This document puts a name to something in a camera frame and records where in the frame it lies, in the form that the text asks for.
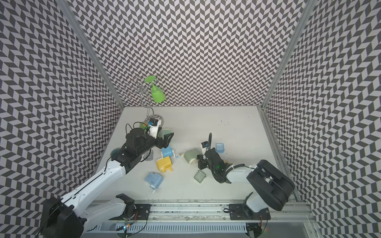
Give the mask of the mint green pencil sharpener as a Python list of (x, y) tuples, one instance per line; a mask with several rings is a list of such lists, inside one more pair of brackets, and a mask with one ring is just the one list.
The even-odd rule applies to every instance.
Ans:
[(172, 133), (171, 129), (167, 129), (167, 128), (165, 128), (165, 129), (162, 129), (162, 130), (159, 132), (159, 136), (160, 136), (161, 138), (163, 138), (165, 135), (170, 134), (170, 133)]

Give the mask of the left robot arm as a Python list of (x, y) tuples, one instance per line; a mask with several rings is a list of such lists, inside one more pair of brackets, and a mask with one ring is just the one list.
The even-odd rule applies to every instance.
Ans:
[(141, 157), (152, 148), (167, 148), (174, 133), (154, 138), (141, 128), (131, 129), (121, 149), (106, 166), (82, 185), (61, 198), (51, 197), (43, 203), (39, 235), (45, 238), (79, 238), (82, 234), (111, 218), (128, 214), (134, 200), (121, 193), (115, 199), (89, 208), (89, 205), (115, 181), (129, 173)]

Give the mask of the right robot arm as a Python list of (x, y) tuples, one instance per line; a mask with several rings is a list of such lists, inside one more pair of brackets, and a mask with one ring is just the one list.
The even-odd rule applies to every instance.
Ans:
[(198, 168), (209, 169), (218, 183), (245, 183), (253, 187), (254, 191), (243, 202), (246, 212), (258, 213), (267, 208), (281, 211), (295, 189), (292, 180), (267, 160), (260, 160), (253, 167), (229, 164), (214, 148), (208, 148), (197, 158)]

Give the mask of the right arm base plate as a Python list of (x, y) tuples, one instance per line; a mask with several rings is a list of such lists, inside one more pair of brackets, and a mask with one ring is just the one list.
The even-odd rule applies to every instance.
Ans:
[(227, 213), (230, 216), (230, 220), (233, 221), (269, 221), (271, 219), (267, 208), (262, 209), (260, 212), (254, 212), (243, 204), (229, 204)]

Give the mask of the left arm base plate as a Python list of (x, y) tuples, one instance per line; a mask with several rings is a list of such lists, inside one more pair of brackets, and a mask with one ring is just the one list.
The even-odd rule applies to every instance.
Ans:
[(150, 215), (151, 204), (135, 204), (132, 216), (133, 221), (147, 221)]

